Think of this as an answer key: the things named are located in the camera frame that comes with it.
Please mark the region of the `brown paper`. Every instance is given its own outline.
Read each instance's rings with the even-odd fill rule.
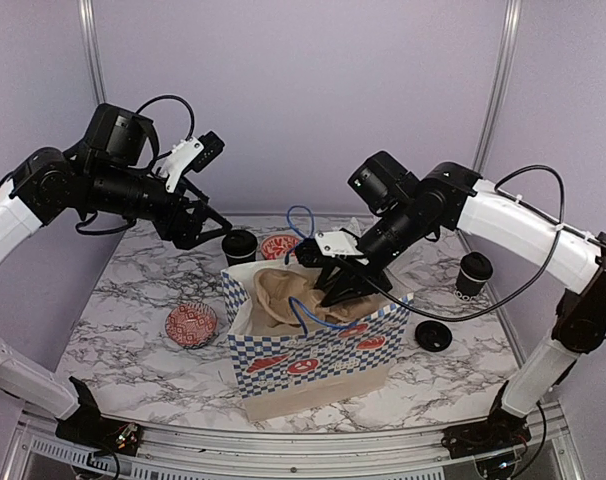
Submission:
[[[315,380],[269,395],[243,399],[247,418],[250,422],[260,422],[365,395],[385,385],[391,367],[391,364],[380,365],[365,372]]]
[[[296,335],[302,333],[300,323],[289,304],[294,297],[303,303],[317,318],[328,323],[345,324],[365,317],[378,308],[379,301],[374,295],[343,302],[332,307],[322,307],[324,293],[315,290],[315,279],[305,277],[290,270],[265,268],[254,275],[256,297],[262,309],[253,311],[253,335]],[[319,324],[301,313],[301,318],[309,330]]]

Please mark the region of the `red logo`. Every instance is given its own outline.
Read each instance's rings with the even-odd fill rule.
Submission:
[[[247,369],[247,373],[258,372],[259,370],[265,370],[268,367],[272,367],[277,363],[281,363],[283,360],[288,358],[290,355],[278,355],[276,357],[268,357],[268,358],[257,358],[252,362]]]
[[[357,350],[376,350],[385,345],[386,338],[383,335],[377,337],[371,337],[367,340],[363,340],[356,346]]]
[[[356,337],[357,335],[366,332],[368,328],[369,326],[367,323],[355,325],[352,328],[348,328],[347,330],[343,330],[341,333],[339,333],[339,338]]]
[[[290,375],[303,375],[311,372],[319,366],[319,361],[316,358],[308,358],[307,360],[299,360],[287,367],[287,373]]]
[[[266,260],[275,260],[285,254],[299,243],[294,235],[273,235],[266,238],[261,244],[261,253]]]

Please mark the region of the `white bracket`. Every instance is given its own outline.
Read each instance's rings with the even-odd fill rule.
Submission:
[[[314,235],[314,240],[325,257],[363,255],[356,249],[356,238],[345,232],[318,232]]]
[[[174,146],[172,153],[167,157],[158,173],[161,178],[167,178],[165,189],[169,193],[174,193],[183,172],[203,150],[205,150],[203,144],[194,137],[182,140]]]

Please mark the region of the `small red dish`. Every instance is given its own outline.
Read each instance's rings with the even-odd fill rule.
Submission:
[[[168,315],[165,331],[181,347],[202,347],[216,332],[216,313],[203,303],[183,303]]]
[[[297,243],[299,239],[294,235],[272,235],[261,243],[261,253],[266,260],[276,260],[283,258]]]

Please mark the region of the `blue and white checkered pattern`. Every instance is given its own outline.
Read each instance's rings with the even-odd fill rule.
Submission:
[[[239,307],[249,299],[243,286],[227,273],[223,273],[223,291],[228,319],[233,321]],[[254,337],[228,335],[234,372],[243,398],[255,397],[284,390],[331,376],[364,372],[385,365],[396,357],[401,346],[409,312],[396,304],[387,305],[363,318],[366,331],[341,338],[341,330],[324,328],[305,335],[283,337]],[[364,340],[385,337],[385,343],[375,350],[357,349]],[[278,363],[252,373],[248,369],[258,360],[281,357]],[[313,370],[288,373],[297,362],[318,361]]]
[[[222,272],[223,298],[225,299],[225,311],[227,321],[230,325],[236,318],[239,308],[250,299],[247,291],[240,282],[234,280],[229,273]]]

